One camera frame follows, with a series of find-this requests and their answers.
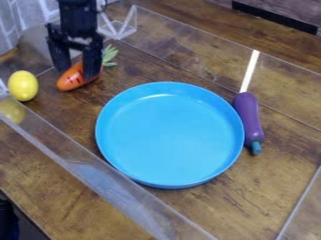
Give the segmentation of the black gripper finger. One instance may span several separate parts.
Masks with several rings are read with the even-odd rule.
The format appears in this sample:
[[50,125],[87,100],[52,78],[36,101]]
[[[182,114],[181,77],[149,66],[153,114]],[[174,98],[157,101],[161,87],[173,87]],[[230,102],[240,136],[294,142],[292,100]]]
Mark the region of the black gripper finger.
[[103,41],[94,40],[83,50],[83,74],[88,80],[100,72],[103,59]]
[[70,48],[59,41],[47,39],[50,48],[50,57],[55,68],[64,72],[71,67],[71,53]]

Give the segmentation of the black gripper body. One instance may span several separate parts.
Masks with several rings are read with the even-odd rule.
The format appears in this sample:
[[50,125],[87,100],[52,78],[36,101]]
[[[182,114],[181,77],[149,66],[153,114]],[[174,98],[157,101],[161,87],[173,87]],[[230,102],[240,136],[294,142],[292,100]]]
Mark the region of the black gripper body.
[[103,37],[96,32],[98,14],[95,0],[56,0],[60,23],[48,23],[47,42],[51,51],[67,51],[70,48],[100,48]]

